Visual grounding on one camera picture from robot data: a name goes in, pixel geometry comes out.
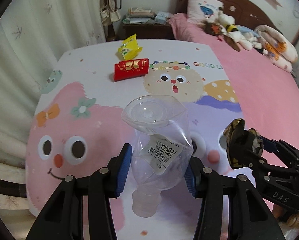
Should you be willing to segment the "black gold wrapper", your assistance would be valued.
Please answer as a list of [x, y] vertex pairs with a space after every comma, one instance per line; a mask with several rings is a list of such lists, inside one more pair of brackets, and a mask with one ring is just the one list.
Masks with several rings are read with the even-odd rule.
[[262, 156], [264, 142], [256, 129], [245, 130], [245, 120], [234, 119], [224, 130], [226, 153], [230, 167], [235, 170], [247, 167], [253, 156]]

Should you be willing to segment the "clear plastic bottle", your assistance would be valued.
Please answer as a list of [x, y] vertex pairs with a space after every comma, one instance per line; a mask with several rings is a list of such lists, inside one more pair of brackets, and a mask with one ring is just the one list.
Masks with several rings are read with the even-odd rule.
[[131, 162], [137, 183], [132, 210], [139, 217], [152, 217], [161, 192], [181, 181], [194, 152], [188, 113], [173, 96], [147, 95], [131, 101], [122, 119], [137, 135]]

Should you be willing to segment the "red envelope packet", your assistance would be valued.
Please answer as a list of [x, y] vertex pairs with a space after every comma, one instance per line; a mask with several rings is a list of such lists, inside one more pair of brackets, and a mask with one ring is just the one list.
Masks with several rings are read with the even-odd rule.
[[149, 59], [121, 61], [114, 65], [114, 81], [122, 81], [145, 76], [150, 68]]

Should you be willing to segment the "yellow snack wrapper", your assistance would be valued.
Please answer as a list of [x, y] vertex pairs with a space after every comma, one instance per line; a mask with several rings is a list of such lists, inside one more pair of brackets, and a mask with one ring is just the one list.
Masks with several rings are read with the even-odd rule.
[[117, 50], [125, 61], [134, 59], [142, 51], [138, 45], [136, 34], [122, 41], [122, 45]]

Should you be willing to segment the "pink bed sheet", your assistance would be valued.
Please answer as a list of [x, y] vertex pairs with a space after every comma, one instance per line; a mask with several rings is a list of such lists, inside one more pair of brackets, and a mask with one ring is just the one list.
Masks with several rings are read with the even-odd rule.
[[220, 65], [207, 59], [193, 59], [192, 63], [203, 70], [224, 69], [249, 127], [299, 149], [299, 88], [290, 73], [271, 64], [256, 50], [233, 50], [188, 22], [185, 14], [175, 14], [169, 24], [176, 40], [206, 44], [213, 50]]

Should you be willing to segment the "folded cartoon quilt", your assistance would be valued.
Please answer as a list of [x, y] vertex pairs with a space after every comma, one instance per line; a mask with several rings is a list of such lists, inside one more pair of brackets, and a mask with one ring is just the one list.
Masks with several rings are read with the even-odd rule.
[[259, 25], [254, 31], [259, 35], [258, 41], [268, 52], [271, 63], [284, 71], [291, 73], [292, 64], [298, 61], [298, 53], [292, 43], [278, 30]]

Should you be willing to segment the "cartoon printed tablecloth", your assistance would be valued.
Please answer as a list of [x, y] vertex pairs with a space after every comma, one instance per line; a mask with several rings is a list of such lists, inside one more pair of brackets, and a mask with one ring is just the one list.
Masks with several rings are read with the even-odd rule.
[[243, 117], [241, 105], [220, 59], [198, 43], [142, 40], [143, 51], [120, 63], [116, 44], [69, 51], [60, 58], [41, 91], [26, 154], [26, 193], [37, 216], [60, 184], [72, 174], [89, 176], [118, 155], [124, 143], [139, 151], [144, 130], [127, 121], [154, 122], [170, 111], [142, 96], [174, 97], [187, 113], [195, 156], [222, 175], [248, 178], [247, 168], [232, 170], [226, 158], [224, 129]]

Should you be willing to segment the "plush toy pile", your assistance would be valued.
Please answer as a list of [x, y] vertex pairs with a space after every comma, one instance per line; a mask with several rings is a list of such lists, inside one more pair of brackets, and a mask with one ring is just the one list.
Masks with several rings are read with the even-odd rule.
[[235, 18], [225, 14], [222, 7], [219, 7], [218, 18], [214, 22], [202, 21], [200, 27], [205, 33], [225, 41], [235, 51], [240, 52], [241, 48], [247, 51], [255, 49], [262, 55], [268, 54], [259, 42], [259, 34], [252, 29], [235, 24]]

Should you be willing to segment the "dark wooden headboard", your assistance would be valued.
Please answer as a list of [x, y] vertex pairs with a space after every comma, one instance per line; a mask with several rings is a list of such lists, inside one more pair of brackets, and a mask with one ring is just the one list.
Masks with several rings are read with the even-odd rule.
[[[250, 29], [259, 25], [277, 27], [257, 5], [249, 0], [218, 0], [223, 3], [224, 13], [235, 18], [235, 23]], [[188, 0], [177, 0], [175, 13], [186, 13]]]

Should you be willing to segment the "white cartoon pillow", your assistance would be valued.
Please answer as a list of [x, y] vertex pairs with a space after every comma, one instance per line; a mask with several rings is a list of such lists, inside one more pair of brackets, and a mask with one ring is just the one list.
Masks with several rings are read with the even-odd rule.
[[188, 0], [187, 21], [193, 24], [213, 23], [218, 19], [219, 9], [223, 6], [219, 0]]

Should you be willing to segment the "dark wooden nightstand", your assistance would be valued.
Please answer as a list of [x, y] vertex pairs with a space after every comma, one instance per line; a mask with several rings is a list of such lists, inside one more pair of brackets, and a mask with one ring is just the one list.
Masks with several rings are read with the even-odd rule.
[[170, 24], [123, 24], [126, 37], [136, 34], [137, 39], [174, 40]]

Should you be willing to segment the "stack of books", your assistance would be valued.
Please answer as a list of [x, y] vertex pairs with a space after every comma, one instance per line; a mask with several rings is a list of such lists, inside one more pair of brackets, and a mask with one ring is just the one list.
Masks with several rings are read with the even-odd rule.
[[165, 25], [170, 18], [173, 18], [173, 14], [170, 12], [157, 11], [152, 8], [131, 7], [128, 9], [123, 24], [160, 24]]

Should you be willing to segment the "cream floral curtain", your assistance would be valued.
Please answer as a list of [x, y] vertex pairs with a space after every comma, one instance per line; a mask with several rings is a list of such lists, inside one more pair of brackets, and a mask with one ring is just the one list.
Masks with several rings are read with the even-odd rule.
[[25, 181], [41, 90], [68, 50], [103, 43], [101, 0], [0, 0], [0, 180]]

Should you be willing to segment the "hanging bags on rack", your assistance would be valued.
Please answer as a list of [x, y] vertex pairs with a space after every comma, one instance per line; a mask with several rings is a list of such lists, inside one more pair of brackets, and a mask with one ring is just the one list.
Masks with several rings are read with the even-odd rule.
[[122, 0], [101, 0], [100, 15], [102, 24], [105, 27], [106, 41], [117, 40], [113, 23], [121, 20], [120, 10], [122, 8]]

